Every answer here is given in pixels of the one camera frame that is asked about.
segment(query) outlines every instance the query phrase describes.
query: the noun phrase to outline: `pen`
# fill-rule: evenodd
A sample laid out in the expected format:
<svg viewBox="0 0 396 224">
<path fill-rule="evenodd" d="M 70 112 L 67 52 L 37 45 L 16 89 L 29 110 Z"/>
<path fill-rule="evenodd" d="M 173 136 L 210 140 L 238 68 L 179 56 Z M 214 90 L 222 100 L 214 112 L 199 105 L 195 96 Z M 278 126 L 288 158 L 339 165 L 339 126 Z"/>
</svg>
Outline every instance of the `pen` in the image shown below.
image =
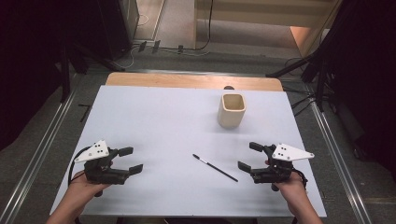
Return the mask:
<svg viewBox="0 0 396 224">
<path fill-rule="evenodd" d="M 220 170 L 218 167 L 216 167 L 216 166 L 210 164 L 209 162 L 202 160 L 201 158 L 199 158 L 199 156 L 197 156 L 197 155 L 195 155 L 195 154 L 192 154 L 192 156 L 195 157 L 196 159 L 202 161 L 202 162 L 205 163 L 206 165 L 212 167 L 213 169 L 219 171 L 220 173 L 222 173 L 222 174 L 224 174 L 224 175 L 227 175 L 227 176 L 230 177 L 232 180 L 238 182 L 237 179 L 235 179 L 235 178 L 233 178 L 232 176 L 228 175 L 227 173 L 225 173 L 224 171 Z"/>
</svg>

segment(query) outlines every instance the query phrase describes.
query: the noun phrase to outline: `human arm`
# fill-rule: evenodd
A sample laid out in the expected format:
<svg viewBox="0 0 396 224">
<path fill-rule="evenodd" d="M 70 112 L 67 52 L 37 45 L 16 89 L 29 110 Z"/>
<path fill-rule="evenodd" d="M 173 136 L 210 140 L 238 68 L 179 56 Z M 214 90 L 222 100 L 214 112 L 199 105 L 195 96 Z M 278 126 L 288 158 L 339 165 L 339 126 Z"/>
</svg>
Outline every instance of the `human arm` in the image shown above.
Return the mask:
<svg viewBox="0 0 396 224">
<path fill-rule="evenodd" d="M 292 172 L 290 179 L 282 183 L 274 183 L 288 203 L 289 210 L 296 216 L 301 224 L 322 223 L 317 212 L 306 195 L 301 177 Z"/>
<path fill-rule="evenodd" d="M 58 207 L 47 220 L 47 224 L 73 223 L 94 195 L 109 186 L 92 184 L 82 173 L 81 171 L 75 174 L 75 177 L 78 177 L 69 185 Z"/>
</svg>

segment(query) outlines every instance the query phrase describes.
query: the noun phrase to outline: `white gripper bracket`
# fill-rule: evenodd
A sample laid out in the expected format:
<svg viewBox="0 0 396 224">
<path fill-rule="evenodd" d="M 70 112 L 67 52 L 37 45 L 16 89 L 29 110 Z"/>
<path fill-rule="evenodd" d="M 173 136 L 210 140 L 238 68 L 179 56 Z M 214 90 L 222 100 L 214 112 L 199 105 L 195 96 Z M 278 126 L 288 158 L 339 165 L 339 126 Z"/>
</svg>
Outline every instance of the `white gripper bracket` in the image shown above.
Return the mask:
<svg viewBox="0 0 396 224">
<path fill-rule="evenodd" d="M 315 155 L 314 153 L 301 150 L 297 147 L 279 144 L 277 145 L 272 157 L 280 161 L 297 161 L 302 159 L 312 159 Z"/>
<path fill-rule="evenodd" d="M 75 159 L 75 162 L 91 161 L 106 156 L 108 156 L 107 144 L 104 140 L 100 140 L 87 150 L 83 151 L 81 155 Z"/>
</svg>

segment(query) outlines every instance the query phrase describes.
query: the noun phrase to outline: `beige cup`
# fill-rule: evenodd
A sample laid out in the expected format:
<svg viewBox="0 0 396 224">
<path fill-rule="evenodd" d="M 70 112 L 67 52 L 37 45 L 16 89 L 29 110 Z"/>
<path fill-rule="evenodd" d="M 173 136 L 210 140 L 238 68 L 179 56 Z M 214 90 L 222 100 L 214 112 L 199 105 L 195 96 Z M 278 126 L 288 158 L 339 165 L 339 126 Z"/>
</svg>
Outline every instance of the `beige cup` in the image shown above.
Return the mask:
<svg viewBox="0 0 396 224">
<path fill-rule="evenodd" d="M 247 107 L 244 96 L 239 93 L 225 93 L 221 96 L 218 122 L 226 129 L 239 126 Z"/>
</svg>

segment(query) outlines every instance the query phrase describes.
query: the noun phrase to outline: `white tabletop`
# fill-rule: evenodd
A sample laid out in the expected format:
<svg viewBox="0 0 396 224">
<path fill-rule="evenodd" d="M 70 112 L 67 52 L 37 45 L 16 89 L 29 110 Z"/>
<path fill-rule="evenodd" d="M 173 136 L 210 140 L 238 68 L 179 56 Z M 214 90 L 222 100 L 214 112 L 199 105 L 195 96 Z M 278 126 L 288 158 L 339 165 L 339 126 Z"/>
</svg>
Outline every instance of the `white tabletop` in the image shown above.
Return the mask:
<svg viewBox="0 0 396 224">
<path fill-rule="evenodd" d="M 111 148 L 134 147 L 113 160 L 114 169 L 144 164 L 124 185 L 104 190 L 85 207 L 85 215 L 133 217 L 288 217 L 291 213 L 271 184 L 254 184 L 237 167 L 266 167 L 266 155 L 249 149 L 284 143 L 304 149 L 285 92 L 236 91 L 247 111 L 240 126 L 225 130 L 217 122 L 225 90 L 102 86 L 75 154 L 98 140 Z M 238 182 L 196 160 L 200 156 Z M 74 173 L 83 170 L 77 163 Z M 295 161 L 308 179 L 307 191 L 320 217 L 326 217 L 308 160 Z M 51 212 L 67 189 L 66 171 Z"/>
</svg>

